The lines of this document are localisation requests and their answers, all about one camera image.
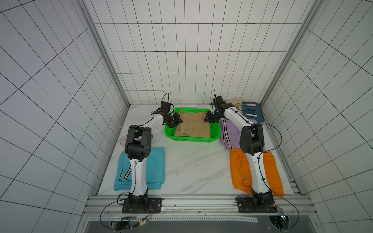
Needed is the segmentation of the green plastic basket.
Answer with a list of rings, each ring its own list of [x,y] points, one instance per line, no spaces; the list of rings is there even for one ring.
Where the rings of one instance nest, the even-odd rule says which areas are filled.
[[[207,109],[176,108],[183,123],[174,128],[165,126],[165,136],[172,140],[210,143],[220,138],[219,123],[205,122]]]

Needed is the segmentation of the beige pants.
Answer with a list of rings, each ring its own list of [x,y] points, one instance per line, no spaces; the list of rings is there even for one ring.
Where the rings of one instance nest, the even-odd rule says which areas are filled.
[[[176,128],[176,137],[211,138],[210,123],[204,122],[206,112],[187,113],[179,111],[182,123]]]

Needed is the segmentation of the purple pants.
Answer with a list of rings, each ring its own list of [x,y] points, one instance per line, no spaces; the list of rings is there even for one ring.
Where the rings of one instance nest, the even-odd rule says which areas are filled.
[[[253,125],[244,126],[243,132],[232,121],[220,121],[220,142],[226,150],[238,150],[254,155],[263,152],[265,148],[263,127],[254,122]]]

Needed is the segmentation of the teal pants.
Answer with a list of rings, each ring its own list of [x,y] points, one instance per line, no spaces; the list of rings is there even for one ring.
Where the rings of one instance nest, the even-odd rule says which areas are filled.
[[[130,190],[132,185],[130,159],[123,151],[119,157],[114,190]],[[152,147],[146,164],[146,184],[150,190],[159,190],[165,182],[165,148]]]

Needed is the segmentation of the orange pants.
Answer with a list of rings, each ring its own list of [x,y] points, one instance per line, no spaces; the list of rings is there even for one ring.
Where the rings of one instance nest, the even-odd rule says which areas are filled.
[[[275,157],[271,152],[264,153],[265,174],[269,182],[269,187],[276,196],[284,197],[282,181],[277,169]],[[252,175],[250,164],[246,154],[238,149],[230,151],[230,168],[232,183],[235,189],[241,190],[248,195],[252,195]]]

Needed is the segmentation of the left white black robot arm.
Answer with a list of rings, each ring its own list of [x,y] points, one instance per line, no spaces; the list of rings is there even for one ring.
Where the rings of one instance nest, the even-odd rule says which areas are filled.
[[[146,165],[152,150],[152,129],[161,125],[174,128],[182,122],[178,113],[162,114],[156,112],[145,123],[129,127],[124,151],[131,165],[132,184],[127,198],[130,204],[147,207],[149,203]]]

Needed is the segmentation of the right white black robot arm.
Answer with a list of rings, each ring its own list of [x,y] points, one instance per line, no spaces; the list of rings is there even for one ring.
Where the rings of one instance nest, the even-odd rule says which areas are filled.
[[[220,106],[211,104],[207,111],[206,121],[218,123],[223,118],[232,121],[240,129],[240,148],[246,154],[252,175],[253,208],[259,211],[274,204],[273,193],[265,174],[263,159],[265,142],[262,125],[248,120],[231,104]]]

